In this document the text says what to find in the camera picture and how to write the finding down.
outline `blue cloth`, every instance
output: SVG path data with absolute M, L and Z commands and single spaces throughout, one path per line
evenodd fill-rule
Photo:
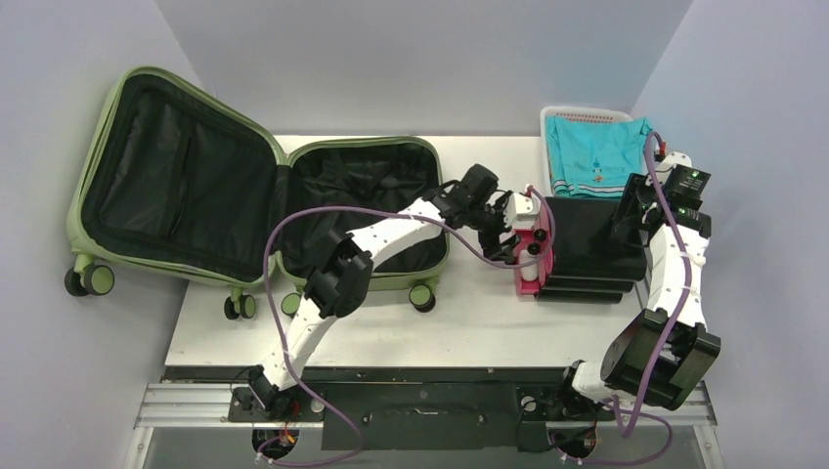
M 589 124 L 557 115 L 545 122 L 550 183 L 565 197 L 621 197 L 631 173 L 642 173 L 647 118 Z

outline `laundry basket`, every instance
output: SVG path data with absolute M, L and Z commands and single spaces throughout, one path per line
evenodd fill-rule
M 566 117 L 568 120 L 576 122 L 590 122 L 594 124 L 608 124 L 611 122 L 631 122 L 633 120 L 628 114 L 619 112 L 617 110 L 601 109 L 598 107 L 574 107 L 574 106 L 547 106 L 542 109 L 541 113 L 541 129 L 542 129 L 542 167 L 544 168 L 545 185 L 543 190 L 545 195 L 554 196 L 555 192 L 552 190 L 552 167 L 550 166 L 549 148 L 546 144 L 545 135 L 545 121 L 549 115 L 558 115 Z

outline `gray wall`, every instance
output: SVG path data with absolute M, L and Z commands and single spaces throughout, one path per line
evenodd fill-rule
M 696 0 L 634 108 L 713 173 L 708 376 L 730 468 L 826 467 L 829 4 Z
M 75 299 L 64 229 L 109 86 L 159 64 L 195 79 L 152 0 L 0 2 L 0 465 L 106 468 L 123 461 L 157 381 L 184 284 L 115 270 Z
M 277 133 L 527 134 L 633 107 L 691 0 L 157 0 L 198 76 Z

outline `open suitcase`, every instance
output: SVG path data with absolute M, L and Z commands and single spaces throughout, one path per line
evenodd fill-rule
M 252 318 L 245 290 L 263 283 L 265 244 L 285 216 L 324 205 L 397 212 L 441 183 L 437 152 L 422 139 L 317 142 L 286 155 L 268 131 L 195 85 L 136 68 L 109 92 L 72 198 L 66 230 L 77 258 L 66 290 L 107 294 L 114 276 L 95 263 L 102 259 L 228 285 L 226 316 Z M 279 266 L 299 288 L 315 241 L 334 226 L 376 221 L 342 212 L 300 218 L 277 239 L 272 272 Z M 434 304 L 448 254 L 444 235 L 412 246 L 379 266 L 370 289 L 411 288 L 413 304 Z

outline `purple cable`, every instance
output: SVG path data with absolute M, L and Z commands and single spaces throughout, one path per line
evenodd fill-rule
M 622 410 L 622 409 L 619 408 L 619 398 L 614 398 L 613 404 L 609 405 L 609 407 L 610 407 L 610 410 L 612 410 L 613 413 L 616 414 L 616 425 L 618 425 L 619 429 L 621 430 L 622 427 L 623 427 L 622 414 L 623 413 L 632 414 L 632 412 L 630 410 Z M 668 423 L 668 420 L 665 420 L 664 418 L 662 418 L 660 416 L 652 415 L 650 413 L 644 413 L 644 412 L 641 412 L 639 415 L 641 415 L 643 417 L 646 417 L 646 418 L 650 418 L 652 420 L 656 420 L 657 422 L 665 425 L 665 428 L 668 429 L 668 439 L 665 440 L 665 444 L 662 445 L 662 448 L 660 448 L 658 451 L 654 452 L 653 454 L 651 454 L 647 457 L 643 457 L 641 459 L 637 459 L 637 460 L 634 460 L 634 461 L 618 461 L 618 460 L 614 460 L 614 459 L 598 459 L 598 458 L 581 459 L 581 458 L 573 457 L 569 454 L 566 454 L 564 451 L 561 450 L 561 448 L 558 449 L 558 452 L 560 452 L 566 459 L 568 459 L 570 461 L 573 461 L 573 462 L 582 461 L 582 464 L 602 464 L 602 465 L 605 465 L 605 466 L 638 466 L 639 464 L 644 464 L 646 462 L 650 462 L 650 461 L 653 461 L 655 459 L 658 459 L 658 458 L 662 457 L 662 455 L 665 454 L 668 451 L 668 448 L 671 447 L 671 443 L 674 442 L 674 428 L 671 427 L 671 424 Z M 549 440 L 553 445 L 555 445 L 555 438 L 553 437 L 553 435 L 549 436 Z
M 280 342 L 282 342 L 282 346 L 283 346 L 283 359 L 284 359 L 285 367 L 287 368 L 287 372 L 288 372 L 288 374 L 290 374 L 290 377 L 293 378 L 294 381 L 296 381 L 297 386 L 299 386 L 300 388 L 302 388 L 303 391 L 308 393 L 308 395 L 311 396 L 311 398 L 316 399 L 322 405 L 324 405 L 325 408 L 327 408 L 328 410 L 333 412 L 334 415 L 339 417 L 343 422 L 345 422 L 346 425 L 348 425 L 349 428 L 351 428 L 351 430 L 354 431 L 354 433 L 357 435 L 358 442 L 357 442 L 357 447 L 356 448 L 354 448 L 354 449 L 352 449 L 352 450 L 350 450 L 346 453 L 330 457 L 328 459 L 321 459 L 319 461 L 308 461 L 308 462 L 283 462 L 283 461 L 274 460 L 273 461 L 274 464 L 276 464 L 278 466 L 285 466 L 285 467 L 316 467 L 316 466 L 322 466 L 322 465 L 326 465 L 326 464 L 331 464 L 333 462 L 338 462 L 338 461 L 341 461 L 343 459 L 347 459 L 347 458 L 357 454 L 358 452 L 360 452 L 363 449 L 363 433 L 360 431 L 360 429 L 357 427 L 357 425 L 350 418 L 348 418 L 348 416 L 345 415 L 340 409 L 338 409 L 335 406 L 331 405 L 331 403 L 329 403 L 328 401 L 323 399 L 322 396 L 315 393 L 313 389 L 311 389 L 307 384 L 305 384 L 305 382 L 302 381 L 302 379 L 296 373 L 296 370 L 293 369 L 293 365 L 290 362 L 290 356 L 287 353 L 287 336 L 285 335 L 282 320 L 280 320 L 280 315 L 279 315 L 279 312 L 277 310 L 277 303 L 274 301 L 274 294 L 271 291 L 271 277 L 268 275 L 268 273 L 270 272 L 268 264 L 270 263 L 270 260 L 271 260 L 270 259 L 271 256 L 270 256 L 269 253 L 271 252 L 271 249 L 274 245 L 274 241 L 276 240 L 277 235 L 285 227 L 285 225 L 287 225 L 288 223 L 290 223 L 293 220 L 296 220 L 297 218 L 300 218 L 300 217 L 304 217 L 304 216 L 307 216 L 307 215 L 312 215 L 312 214 L 315 214 L 315 213 L 325 213 L 325 212 L 356 212 L 356 213 L 365 213 L 367 215 L 374 215 L 374 216 L 383 217 L 383 218 L 394 218 L 394 219 L 400 219 L 400 220 L 418 220 L 420 222 L 431 223 L 433 225 L 437 225 L 438 227 L 441 227 L 444 231 L 446 231 L 450 235 L 456 237 L 464 246 L 466 246 L 467 249 L 469 249 L 479 259 L 481 259 L 482 261 L 486 262 L 487 264 L 489 264 L 493 267 L 497 267 L 499 269 L 511 269 L 511 270 L 512 269 L 521 269 L 521 268 L 529 267 L 529 266 L 532 266 L 534 264 L 538 264 L 539 262 L 541 262 L 541 260 L 544 259 L 544 257 L 549 252 L 549 250 L 552 249 L 552 242 L 555 240 L 555 221 L 552 218 L 552 210 L 549 208 L 549 204 L 546 203 L 546 200 L 545 200 L 544 196 L 541 195 L 534 188 L 531 187 L 530 192 L 541 202 L 542 207 L 546 210 L 546 214 L 549 217 L 549 224 L 550 224 L 549 244 L 547 245 L 547 247 L 545 249 L 545 252 L 540 254 L 539 256 L 537 256 L 532 261 L 525 262 L 523 264 L 517 264 L 517 265 L 507 265 L 507 264 L 502 264 L 502 263 L 494 262 L 494 261 L 491 261 L 491 260 L 487 259 L 486 257 L 484 257 L 483 254 L 479 253 L 472 246 L 472 244 L 469 241 L 467 241 L 457 230 L 451 228 L 450 226 L 448 226 L 447 224 L 445 224 L 441 221 L 433 220 L 429 217 L 424 217 L 422 215 L 414 215 L 414 214 L 404 215 L 404 214 L 400 214 L 400 213 L 384 212 L 382 210 L 372 210 L 370 208 L 347 207 L 347 206 L 343 206 L 343 205 L 332 205 L 332 206 L 329 206 L 329 207 L 315 207 L 315 208 L 309 208 L 307 210 L 301 210 L 299 212 L 292 213 L 292 214 L 288 215 L 281 222 L 279 222 L 277 227 L 274 228 L 274 230 L 271 232 L 271 235 L 268 237 L 268 242 L 265 245 L 265 255 L 264 255 L 264 262 L 263 262 L 262 270 L 263 270 L 264 277 L 265 277 L 265 295 L 268 297 L 268 303 L 271 305 L 271 313 L 273 313 L 274 319 L 277 321 L 277 331 L 280 334 Z M 259 448 L 256 451 L 259 452 L 259 453 L 262 453 L 265 450 L 265 448 L 268 447 L 268 445 L 275 442 L 279 438 L 280 438 L 279 436 L 276 436 L 274 438 L 271 438 L 271 439 L 265 441 L 264 443 L 262 443 L 262 445 L 259 445 Z
M 642 404 L 645 400 L 645 394 L 647 394 L 647 387 L 650 382 L 650 377 L 653 374 L 653 368 L 656 366 L 656 361 L 659 360 L 659 355 L 662 353 L 663 347 L 665 347 L 665 344 L 668 342 L 668 336 L 671 334 L 671 330 L 674 329 L 676 321 L 679 320 L 679 313 L 682 311 L 682 308 L 685 306 L 685 302 L 688 300 L 691 288 L 691 260 L 687 257 L 688 251 L 685 249 L 685 243 L 682 241 L 682 235 L 679 233 L 679 227 L 676 225 L 674 214 L 671 213 L 671 206 L 668 205 L 668 201 L 662 193 L 662 184 L 656 177 L 656 170 L 654 169 L 653 161 L 649 156 L 648 143 L 650 142 L 651 137 L 654 137 L 660 146 L 662 145 L 662 137 L 660 137 L 658 133 L 655 131 L 648 133 L 645 137 L 645 165 L 648 168 L 648 174 L 650 175 L 650 179 L 653 183 L 653 189 L 656 191 L 656 196 L 659 199 L 659 205 L 662 206 L 662 210 L 665 212 L 665 218 L 668 219 L 668 225 L 671 226 L 671 230 L 674 232 L 676 245 L 679 247 L 679 251 L 685 254 L 682 256 L 682 264 L 685 267 L 685 287 L 679 294 L 679 300 L 676 302 L 674 312 L 671 313 L 671 317 L 668 318 L 668 322 L 666 322 L 665 327 L 662 329 L 662 333 L 659 334 L 659 339 L 656 341 L 653 352 L 650 354 L 650 358 L 645 365 L 645 369 L 642 371 L 642 378 L 641 381 L 639 381 L 639 389 L 636 392 L 636 401 L 633 404 L 633 410 L 631 411 L 631 422 L 628 423 L 628 426 L 625 427 L 622 432 L 623 438 L 627 438 L 633 434 L 633 429 L 636 427 L 636 420 L 639 419 L 639 415 L 642 411 Z

